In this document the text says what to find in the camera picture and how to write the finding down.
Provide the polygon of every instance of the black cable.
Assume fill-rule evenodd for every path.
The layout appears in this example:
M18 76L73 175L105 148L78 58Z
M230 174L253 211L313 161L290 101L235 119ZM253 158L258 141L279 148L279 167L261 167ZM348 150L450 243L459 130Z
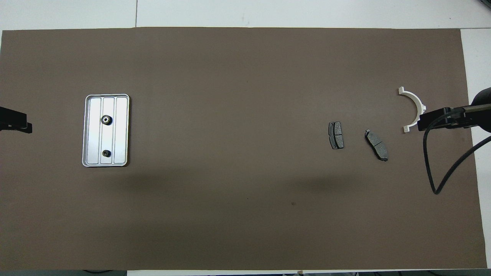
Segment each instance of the black cable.
M431 270L427 270L427 272L429 272L429 273L431 273L431 274L433 274L433 275L435 275L435 276L447 276L447 275L442 275L442 274L436 274L436 273L434 273L434 272L433 272L433 271L431 271Z
M443 177L442 181L440 182L440 185L438 186L438 188L435 189L435 184L433 182L433 177L431 175L431 169L430 169L430 161L428 160L428 149L427 149L427 139L428 139L428 133L430 132L430 130L437 124L439 123L441 120L445 119L446 117L448 116L451 116L453 114L457 114L457 113L461 113L462 110L461 109L457 109L457 110L452 110L450 112L447 112L445 114L443 114L442 116L436 118L435 120L433 120L430 125L428 126L428 128L426 129L425 131L425 134L423 136L423 154L425 156L425 165L426 165L426 173L428 174L428 179L430 180L430 185L431 185L431 189L433 191L434 194L439 194L441 192L441 189L443 189L443 186L445 186L445 183L447 182L448 178L450 178L450 175L452 175L452 173L455 171L455 169L457 169L457 167L467 158L469 157L469 155L471 155L472 153L474 153L474 151L476 151L478 148L484 146L486 143L490 142L491 141L491 136L489 136L488 138L482 140L481 142L477 143L475 146L473 146L472 148L470 148L468 151L466 151L462 156L460 156L459 159L457 159L457 161L455 161L455 163L450 167L450 169L448 170L448 172L445 174L445 176Z
M106 273L106 272L109 272L109 271L112 271L112 270L101 270L101 271L91 271L91 270L83 270L87 273L90 273L90 274L101 274L101 273Z

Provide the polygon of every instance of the white table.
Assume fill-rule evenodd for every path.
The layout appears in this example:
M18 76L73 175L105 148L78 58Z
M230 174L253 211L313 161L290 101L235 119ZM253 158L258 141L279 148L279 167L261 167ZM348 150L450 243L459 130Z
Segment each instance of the white table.
M491 86L491 9L478 0L0 0L0 30L169 26L459 28L469 102L479 91ZM474 144L488 135L480 128L472 129ZM488 268L491 268L490 152L488 144L475 153ZM296 272L132 271L128 275Z

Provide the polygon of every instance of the black brake pad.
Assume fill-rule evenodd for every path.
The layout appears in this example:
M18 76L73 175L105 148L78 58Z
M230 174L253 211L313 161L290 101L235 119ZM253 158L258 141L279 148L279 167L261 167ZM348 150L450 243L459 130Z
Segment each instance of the black brake pad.
M369 129L365 131L365 139L367 139L367 142L370 144L373 151L375 152L375 155L379 158L379 160L382 161L388 160L389 156L387 154L387 148L385 147L385 144L382 142L382 139L380 139L375 133L373 133Z
M329 123L329 142L332 149L344 148L343 133L341 131L341 122Z

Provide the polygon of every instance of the white plastic bracket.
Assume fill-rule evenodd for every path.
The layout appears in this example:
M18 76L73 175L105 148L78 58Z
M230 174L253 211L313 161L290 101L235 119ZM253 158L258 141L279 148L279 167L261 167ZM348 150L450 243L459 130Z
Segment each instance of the white plastic bracket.
M404 91L404 86L401 86L399 88L399 95L404 95L404 96L410 97L412 99L412 101L414 102L414 104L416 105L416 108L418 109L418 114L416 114L416 118L414 119L414 121L411 124L402 127L402 129L404 130L404 133L406 133L406 132L409 132L410 127L415 126L418 123L419 116L426 111L426 106L421 102L421 100L418 98L418 96L416 96L414 93L411 93L409 91Z

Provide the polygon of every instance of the silver tray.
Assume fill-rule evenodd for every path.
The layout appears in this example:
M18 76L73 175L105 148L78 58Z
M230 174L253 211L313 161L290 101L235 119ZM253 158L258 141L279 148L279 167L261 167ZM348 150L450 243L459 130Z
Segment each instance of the silver tray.
M88 95L83 119L82 164L86 167L126 165L129 120L128 95Z

